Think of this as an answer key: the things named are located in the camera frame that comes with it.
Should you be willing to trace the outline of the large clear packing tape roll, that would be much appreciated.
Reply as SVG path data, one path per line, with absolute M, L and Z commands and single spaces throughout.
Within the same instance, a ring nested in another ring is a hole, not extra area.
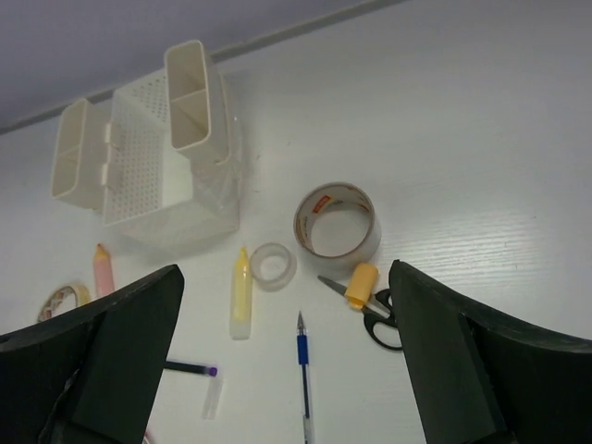
M 295 212 L 293 231 L 306 263 L 333 278 L 370 262 L 381 242 L 372 201 L 346 182 L 331 182 L 310 191 Z

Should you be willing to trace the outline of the yellow highlighter marker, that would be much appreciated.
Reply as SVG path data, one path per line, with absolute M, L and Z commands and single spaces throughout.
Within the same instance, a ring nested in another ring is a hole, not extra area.
M 233 340 L 251 336 L 253 307 L 253 276 L 245 248 L 240 249 L 233 266 L 230 293 L 229 335 Z

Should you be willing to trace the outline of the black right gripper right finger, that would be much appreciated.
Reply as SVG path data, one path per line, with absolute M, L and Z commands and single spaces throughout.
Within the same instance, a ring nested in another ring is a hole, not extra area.
M 427 442 L 590 442 L 590 340 L 505 314 L 399 260 L 388 281 Z

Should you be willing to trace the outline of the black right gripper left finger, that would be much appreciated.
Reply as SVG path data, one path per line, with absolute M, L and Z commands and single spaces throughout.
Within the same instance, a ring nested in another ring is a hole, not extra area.
M 142 442 L 184 286 L 168 265 L 2 335 L 2 442 Z

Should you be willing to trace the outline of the small clear tape roll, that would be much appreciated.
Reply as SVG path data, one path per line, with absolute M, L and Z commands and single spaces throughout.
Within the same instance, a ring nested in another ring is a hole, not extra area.
M 269 242 L 254 251 L 250 266 L 258 287 L 266 292 L 274 292 L 291 282 L 297 270 L 297 261 L 287 247 Z

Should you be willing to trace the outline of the patterned washi tape roll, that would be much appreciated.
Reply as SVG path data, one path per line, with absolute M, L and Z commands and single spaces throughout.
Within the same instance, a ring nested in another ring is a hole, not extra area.
M 78 308 L 91 301 L 91 295 L 87 287 L 80 283 L 69 283 L 56 289 L 43 303 L 36 321 L 42 323 L 64 311 Z

